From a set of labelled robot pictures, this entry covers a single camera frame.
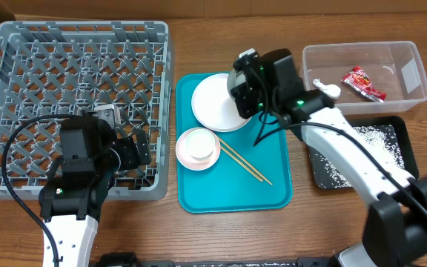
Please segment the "pink small bowl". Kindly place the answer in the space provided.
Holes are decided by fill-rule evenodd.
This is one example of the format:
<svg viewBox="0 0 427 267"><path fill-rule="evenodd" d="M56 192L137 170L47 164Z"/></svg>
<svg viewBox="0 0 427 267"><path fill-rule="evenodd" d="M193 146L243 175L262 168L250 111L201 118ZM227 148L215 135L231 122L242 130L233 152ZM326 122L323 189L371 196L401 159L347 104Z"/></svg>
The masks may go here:
<svg viewBox="0 0 427 267"><path fill-rule="evenodd" d="M216 161L218 160L219 155L220 155L220 143L219 143L218 137L212 131L210 131L206 128L202 128L202 129L210 131L213 134L215 141L216 141L215 148L214 148L211 156L208 157L207 159L198 160L198 159L192 158L188 154L187 149L186 149L186 138L187 138L187 135L191 131L193 131L194 129L200 129L200 128L191 128L191 129L185 131L184 133L182 133L181 136L177 139L177 142L176 142L176 158L181 163L181 165L183 165L184 167L186 167L189 170L204 171L204 170L212 167L216 163Z"/></svg>

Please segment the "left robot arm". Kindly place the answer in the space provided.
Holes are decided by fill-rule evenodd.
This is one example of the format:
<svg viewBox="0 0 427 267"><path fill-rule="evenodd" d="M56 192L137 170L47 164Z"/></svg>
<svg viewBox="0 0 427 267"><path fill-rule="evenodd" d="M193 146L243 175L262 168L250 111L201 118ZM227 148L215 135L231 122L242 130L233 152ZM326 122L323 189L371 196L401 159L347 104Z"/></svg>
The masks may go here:
<svg viewBox="0 0 427 267"><path fill-rule="evenodd" d="M44 226L44 266L88 266L102 204L117 171L151 162L144 131L119 138L107 121L75 116L61 123L62 155L39 193Z"/></svg>

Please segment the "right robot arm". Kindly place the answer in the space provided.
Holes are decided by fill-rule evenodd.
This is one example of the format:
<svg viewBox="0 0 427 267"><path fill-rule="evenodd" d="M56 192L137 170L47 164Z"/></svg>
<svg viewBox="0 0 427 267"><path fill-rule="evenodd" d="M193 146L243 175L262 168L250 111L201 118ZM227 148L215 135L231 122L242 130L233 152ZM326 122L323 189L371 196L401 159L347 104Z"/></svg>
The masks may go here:
<svg viewBox="0 0 427 267"><path fill-rule="evenodd" d="M239 54L228 90L243 119L277 119L326 157L362 198L368 212L362 239L329 266L407 266L427 254L427 177L416 179L386 162L349 124L332 98L306 90L287 48Z"/></svg>

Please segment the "large white plate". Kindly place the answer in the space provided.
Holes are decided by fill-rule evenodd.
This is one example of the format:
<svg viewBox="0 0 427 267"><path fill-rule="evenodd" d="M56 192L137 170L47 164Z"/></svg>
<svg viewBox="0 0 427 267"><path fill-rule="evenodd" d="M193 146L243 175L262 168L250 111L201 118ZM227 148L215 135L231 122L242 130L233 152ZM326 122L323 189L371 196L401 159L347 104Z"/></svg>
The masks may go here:
<svg viewBox="0 0 427 267"><path fill-rule="evenodd" d="M217 132L236 131L250 119L243 119L228 92L228 74L217 73L203 79L194 89L191 107L196 119Z"/></svg>

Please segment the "red snack wrapper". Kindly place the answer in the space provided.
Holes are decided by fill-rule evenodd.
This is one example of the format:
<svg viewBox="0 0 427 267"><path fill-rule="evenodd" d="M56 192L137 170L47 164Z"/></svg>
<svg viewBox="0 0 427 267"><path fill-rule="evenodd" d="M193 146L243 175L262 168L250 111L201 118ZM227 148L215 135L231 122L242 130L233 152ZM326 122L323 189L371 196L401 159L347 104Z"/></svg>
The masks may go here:
<svg viewBox="0 0 427 267"><path fill-rule="evenodd" d="M386 98L386 93L376 90L368 75L358 65L344 75L342 82L373 102L384 102Z"/></svg>

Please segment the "white tissue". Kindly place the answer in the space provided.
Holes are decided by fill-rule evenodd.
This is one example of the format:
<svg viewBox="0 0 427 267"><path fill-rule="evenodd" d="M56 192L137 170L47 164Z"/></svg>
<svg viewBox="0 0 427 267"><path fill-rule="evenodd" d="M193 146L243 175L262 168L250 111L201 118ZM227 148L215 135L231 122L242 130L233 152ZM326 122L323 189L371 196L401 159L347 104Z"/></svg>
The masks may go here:
<svg viewBox="0 0 427 267"><path fill-rule="evenodd" d="M328 97L332 99L339 99L341 95L341 89L338 85L335 84L323 84L320 79L314 79L313 85L325 93Z"/></svg>

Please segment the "grey bowl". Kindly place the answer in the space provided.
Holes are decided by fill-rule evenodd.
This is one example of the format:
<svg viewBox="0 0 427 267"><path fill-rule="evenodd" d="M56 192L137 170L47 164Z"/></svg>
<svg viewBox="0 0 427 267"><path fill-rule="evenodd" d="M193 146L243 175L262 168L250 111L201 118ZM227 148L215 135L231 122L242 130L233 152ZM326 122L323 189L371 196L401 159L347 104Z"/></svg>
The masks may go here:
<svg viewBox="0 0 427 267"><path fill-rule="evenodd" d="M246 83L246 76L243 70L235 70L234 68L229 72L227 79L227 87L230 96L235 99L238 95L236 87Z"/></svg>

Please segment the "white rice pile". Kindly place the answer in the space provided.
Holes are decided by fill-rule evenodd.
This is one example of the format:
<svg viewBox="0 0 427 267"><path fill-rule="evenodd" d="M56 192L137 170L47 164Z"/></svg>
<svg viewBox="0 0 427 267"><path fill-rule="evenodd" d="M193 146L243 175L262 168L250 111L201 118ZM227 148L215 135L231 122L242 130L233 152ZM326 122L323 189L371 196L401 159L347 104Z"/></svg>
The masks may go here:
<svg viewBox="0 0 427 267"><path fill-rule="evenodd" d="M399 168L405 168L405 162L398 144L397 134L392 125L355 126L354 130L375 147L384 159ZM352 188L346 178L317 150L308 148L314 183L319 189L331 190Z"/></svg>

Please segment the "wooden chopstick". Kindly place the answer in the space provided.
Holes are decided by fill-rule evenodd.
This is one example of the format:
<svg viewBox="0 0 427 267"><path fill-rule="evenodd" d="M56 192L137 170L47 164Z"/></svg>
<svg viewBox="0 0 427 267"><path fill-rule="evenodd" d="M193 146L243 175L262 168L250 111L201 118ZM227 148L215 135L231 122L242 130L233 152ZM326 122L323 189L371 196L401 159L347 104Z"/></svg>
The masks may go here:
<svg viewBox="0 0 427 267"><path fill-rule="evenodd" d="M254 171L252 171L249 167L247 167L243 162L241 162L239 159L237 159L231 152L229 152L226 148L223 146L220 146L222 152L226 153L234 162L236 162L238 165L240 165L242 168L244 168L249 174L251 174L253 177L255 177L260 182L263 182L263 178L261 178L258 174L256 174Z"/></svg>
<svg viewBox="0 0 427 267"><path fill-rule="evenodd" d="M244 157L242 157L238 152L236 152L229 144L219 138L220 146L226 148L229 152L231 152L237 159L243 162L247 167L249 167L252 171L258 174L261 178L263 178L263 182L268 183L269 185L273 185L273 183L267 179L263 174L261 174L250 162L248 162Z"/></svg>

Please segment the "white cup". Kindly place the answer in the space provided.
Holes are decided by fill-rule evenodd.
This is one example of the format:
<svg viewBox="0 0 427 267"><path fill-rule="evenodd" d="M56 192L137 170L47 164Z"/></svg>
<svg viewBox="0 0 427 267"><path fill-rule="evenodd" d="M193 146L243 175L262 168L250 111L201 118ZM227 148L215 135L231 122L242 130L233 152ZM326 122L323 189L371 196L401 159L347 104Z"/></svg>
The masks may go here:
<svg viewBox="0 0 427 267"><path fill-rule="evenodd" d="M204 160L211 156L215 148L214 135L205 129L194 129L186 138L188 154L198 160Z"/></svg>

